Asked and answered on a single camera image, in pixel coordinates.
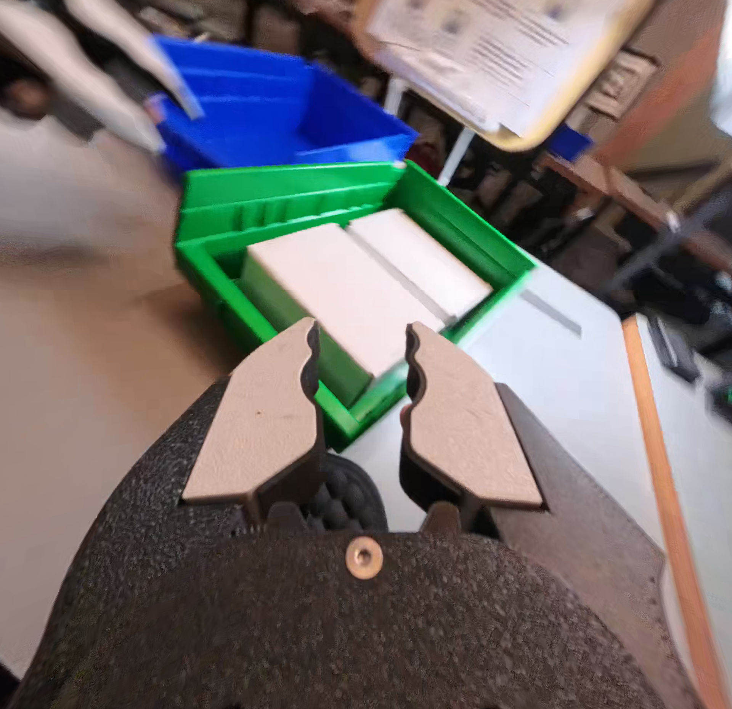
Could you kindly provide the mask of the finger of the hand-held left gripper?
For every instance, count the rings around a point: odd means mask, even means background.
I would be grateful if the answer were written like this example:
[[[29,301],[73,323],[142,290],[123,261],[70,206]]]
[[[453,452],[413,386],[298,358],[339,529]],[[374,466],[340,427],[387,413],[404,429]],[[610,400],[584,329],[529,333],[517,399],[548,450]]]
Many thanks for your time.
[[[204,112],[188,84],[151,34],[116,0],[63,0],[67,11],[82,25],[114,43],[140,68],[151,74],[178,100],[189,118]]]
[[[1,0],[2,39],[44,73],[55,88],[117,137],[149,153],[165,143],[147,113],[90,62],[58,18],[24,0]]]

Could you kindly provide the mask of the black office chair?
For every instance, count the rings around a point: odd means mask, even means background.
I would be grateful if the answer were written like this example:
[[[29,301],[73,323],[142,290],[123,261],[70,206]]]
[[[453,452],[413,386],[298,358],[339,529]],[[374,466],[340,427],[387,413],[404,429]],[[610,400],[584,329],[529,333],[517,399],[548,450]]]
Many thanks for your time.
[[[616,232],[629,246],[602,294],[618,310],[675,320],[697,350],[730,351],[730,183],[695,205],[652,224],[626,212]]]

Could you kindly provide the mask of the black wrist rest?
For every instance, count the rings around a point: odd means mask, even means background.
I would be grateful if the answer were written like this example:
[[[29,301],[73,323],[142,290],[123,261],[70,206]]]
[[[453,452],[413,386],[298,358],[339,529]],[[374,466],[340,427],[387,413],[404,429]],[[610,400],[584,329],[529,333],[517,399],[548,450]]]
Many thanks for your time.
[[[315,496],[300,511],[308,531],[372,534],[389,532],[384,502],[371,476],[352,460],[327,452]]]

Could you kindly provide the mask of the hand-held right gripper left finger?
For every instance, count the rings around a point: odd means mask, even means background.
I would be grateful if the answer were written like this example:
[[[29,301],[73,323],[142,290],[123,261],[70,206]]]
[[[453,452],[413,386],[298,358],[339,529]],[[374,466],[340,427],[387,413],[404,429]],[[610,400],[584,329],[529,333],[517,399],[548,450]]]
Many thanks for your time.
[[[181,501],[235,503],[263,523],[275,503],[302,505],[318,491],[326,447],[318,390],[320,327],[304,317],[231,373]]]

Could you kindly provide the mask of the white cardboard box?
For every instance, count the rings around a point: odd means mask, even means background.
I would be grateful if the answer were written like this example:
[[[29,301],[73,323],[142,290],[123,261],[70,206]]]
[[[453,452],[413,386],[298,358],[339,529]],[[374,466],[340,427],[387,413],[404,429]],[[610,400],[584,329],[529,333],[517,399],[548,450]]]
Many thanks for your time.
[[[403,210],[392,208],[352,220],[348,235],[428,311],[449,327],[493,293]]]
[[[336,223],[249,245],[240,287],[278,332],[319,323],[319,376],[348,409],[403,362],[410,323],[445,326]]]

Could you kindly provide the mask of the grey desk with wooden edge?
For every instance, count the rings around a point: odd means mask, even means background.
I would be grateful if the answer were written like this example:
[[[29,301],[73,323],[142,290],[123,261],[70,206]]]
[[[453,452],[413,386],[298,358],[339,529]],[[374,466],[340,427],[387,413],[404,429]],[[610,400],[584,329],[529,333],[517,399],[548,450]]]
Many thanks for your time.
[[[730,707],[731,427],[714,411],[717,366],[689,383],[663,366],[649,320],[622,323],[664,551],[674,640],[704,707]]]

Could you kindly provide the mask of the blue plastic bin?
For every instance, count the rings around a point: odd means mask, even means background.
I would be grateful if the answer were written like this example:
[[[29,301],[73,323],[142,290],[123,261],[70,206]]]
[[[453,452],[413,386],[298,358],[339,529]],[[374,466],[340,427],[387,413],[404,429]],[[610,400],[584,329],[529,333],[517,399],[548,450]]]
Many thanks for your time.
[[[300,56],[156,35],[197,99],[157,95],[165,162],[199,169],[402,161],[418,136],[351,83]]]

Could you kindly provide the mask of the clipboard with printed sheets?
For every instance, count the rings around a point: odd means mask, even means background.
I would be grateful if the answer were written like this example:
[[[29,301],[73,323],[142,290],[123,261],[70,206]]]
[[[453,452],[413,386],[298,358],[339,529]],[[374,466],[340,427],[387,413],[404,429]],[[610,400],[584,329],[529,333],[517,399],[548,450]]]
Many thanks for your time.
[[[656,0],[357,0],[366,57],[492,146],[541,145]]]

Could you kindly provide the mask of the green plastic bin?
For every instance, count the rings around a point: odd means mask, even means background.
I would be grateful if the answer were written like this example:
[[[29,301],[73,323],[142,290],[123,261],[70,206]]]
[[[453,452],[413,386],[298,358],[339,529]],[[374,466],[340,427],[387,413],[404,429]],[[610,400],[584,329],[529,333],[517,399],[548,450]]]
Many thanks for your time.
[[[173,249],[179,269],[206,307],[249,354],[280,332],[240,287],[246,248],[328,223],[345,230],[352,220],[392,208],[403,210],[493,288],[487,300],[437,332],[454,344],[483,329],[536,268],[526,252],[412,163],[190,172]],[[330,447],[349,447],[405,396],[404,357],[350,409],[320,379],[316,402]]]

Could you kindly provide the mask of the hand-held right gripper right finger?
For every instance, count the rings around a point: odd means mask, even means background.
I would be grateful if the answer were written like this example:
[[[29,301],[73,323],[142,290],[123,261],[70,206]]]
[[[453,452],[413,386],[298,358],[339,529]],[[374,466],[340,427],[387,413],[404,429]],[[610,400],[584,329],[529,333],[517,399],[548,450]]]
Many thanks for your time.
[[[499,506],[539,511],[544,499],[491,375],[421,322],[406,329],[407,394],[399,479],[423,511]]]

